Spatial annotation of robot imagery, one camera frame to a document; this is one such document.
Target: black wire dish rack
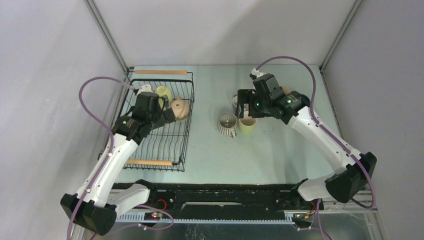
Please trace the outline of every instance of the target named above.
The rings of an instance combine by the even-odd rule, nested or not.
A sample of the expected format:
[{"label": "black wire dish rack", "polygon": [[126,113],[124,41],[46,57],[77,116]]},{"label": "black wire dish rack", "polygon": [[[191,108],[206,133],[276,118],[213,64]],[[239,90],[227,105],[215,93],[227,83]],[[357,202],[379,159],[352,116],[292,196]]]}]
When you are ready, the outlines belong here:
[{"label": "black wire dish rack", "polygon": [[[170,90],[174,100],[180,97],[182,100],[188,102],[189,110],[186,120],[177,120],[150,131],[150,134],[141,141],[123,168],[184,172],[193,103],[195,102],[193,73],[168,70],[136,70],[135,73],[191,75],[191,77],[187,76],[189,79],[136,78],[131,80],[130,83],[136,89],[149,84],[153,92],[159,86],[166,86]],[[119,116],[130,112],[130,108],[135,103],[136,94],[131,90],[127,90],[125,100],[119,111]]]}]

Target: white wall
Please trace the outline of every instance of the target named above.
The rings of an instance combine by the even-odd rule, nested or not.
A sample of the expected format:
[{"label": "white wall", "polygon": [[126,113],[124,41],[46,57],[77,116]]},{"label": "white wall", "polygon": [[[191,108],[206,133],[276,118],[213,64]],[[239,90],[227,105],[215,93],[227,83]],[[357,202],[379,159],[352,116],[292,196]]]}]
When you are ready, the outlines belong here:
[{"label": "white wall", "polygon": [[155,66],[320,64],[355,0],[95,2],[126,63]]},{"label": "white wall", "polygon": [[[0,9],[0,239],[65,239],[60,199],[84,182],[106,138],[79,88],[122,73],[83,1],[1,1]],[[109,120],[118,86],[93,85],[84,99]]]},{"label": "white wall", "polygon": [[348,142],[377,156],[377,206],[391,240],[423,239],[424,1],[365,1],[326,80]]}]

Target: yellow mug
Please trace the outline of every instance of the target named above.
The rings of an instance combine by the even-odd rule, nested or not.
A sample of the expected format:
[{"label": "yellow mug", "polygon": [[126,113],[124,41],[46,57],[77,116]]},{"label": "yellow mug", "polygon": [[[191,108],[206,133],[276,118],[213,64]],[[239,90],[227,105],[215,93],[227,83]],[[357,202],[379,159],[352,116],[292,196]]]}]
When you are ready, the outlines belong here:
[{"label": "yellow mug", "polygon": [[243,112],[243,118],[238,119],[238,127],[243,134],[250,134],[256,128],[257,118],[249,116],[249,111]]},{"label": "yellow mug", "polygon": [[[154,92],[158,94],[159,97],[167,96],[169,103],[172,103],[174,101],[174,97],[172,96],[170,89],[166,86],[158,86]],[[162,108],[162,106],[164,105],[164,100],[159,99],[159,105]]]}]

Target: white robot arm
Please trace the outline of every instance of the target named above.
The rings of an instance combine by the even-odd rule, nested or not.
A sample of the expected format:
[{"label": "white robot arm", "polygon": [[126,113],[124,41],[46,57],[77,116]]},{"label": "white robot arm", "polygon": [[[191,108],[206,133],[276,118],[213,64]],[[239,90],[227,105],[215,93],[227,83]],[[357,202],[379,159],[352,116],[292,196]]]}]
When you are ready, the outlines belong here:
[{"label": "white robot arm", "polygon": [[112,144],[109,139],[84,184],[75,194],[63,195],[60,205],[75,224],[102,236],[110,231],[117,217],[148,201],[150,190],[141,184],[134,184],[117,194],[110,194],[110,191],[119,172],[143,138],[151,130],[176,120],[168,98],[161,97],[164,102],[162,108],[159,98],[151,91],[138,91],[131,116],[127,113],[118,118],[111,130],[112,151],[109,150]]},{"label": "white robot arm", "polygon": [[311,142],[334,171],[327,176],[302,180],[296,185],[298,194],[305,201],[333,197],[339,202],[347,203],[352,199],[367,183],[361,167],[372,176],[376,157],[370,152],[362,154],[334,134],[311,111],[311,102],[307,96],[297,91],[284,94],[274,75],[253,69],[250,77],[253,79],[254,89],[240,89],[237,92],[236,114],[239,118],[243,118],[243,112],[239,110],[244,104],[248,104],[249,116],[253,118],[274,117],[282,120]]}]

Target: light blue tabletop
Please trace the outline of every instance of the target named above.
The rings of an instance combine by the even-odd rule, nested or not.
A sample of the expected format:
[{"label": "light blue tabletop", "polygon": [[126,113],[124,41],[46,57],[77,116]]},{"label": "light blue tabletop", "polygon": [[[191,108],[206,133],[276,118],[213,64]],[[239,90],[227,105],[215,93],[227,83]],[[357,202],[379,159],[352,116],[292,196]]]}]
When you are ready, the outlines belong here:
[{"label": "light blue tabletop", "polygon": [[[195,102],[185,159],[185,172],[123,169],[117,183],[144,179],[184,184],[285,184],[332,172],[327,161],[295,130],[275,118],[260,118],[250,135],[237,131],[232,139],[217,130],[218,117],[232,113],[238,89],[253,87],[253,65],[139,66],[136,70],[187,70],[194,73]],[[318,66],[311,65],[317,86],[315,111],[336,133],[336,121]],[[280,85],[311,97],[312,79],[302,65],[265,65]],[[132,78],[164,78],[133,74]],[[166,75],[181,79],[180,75]]]}]

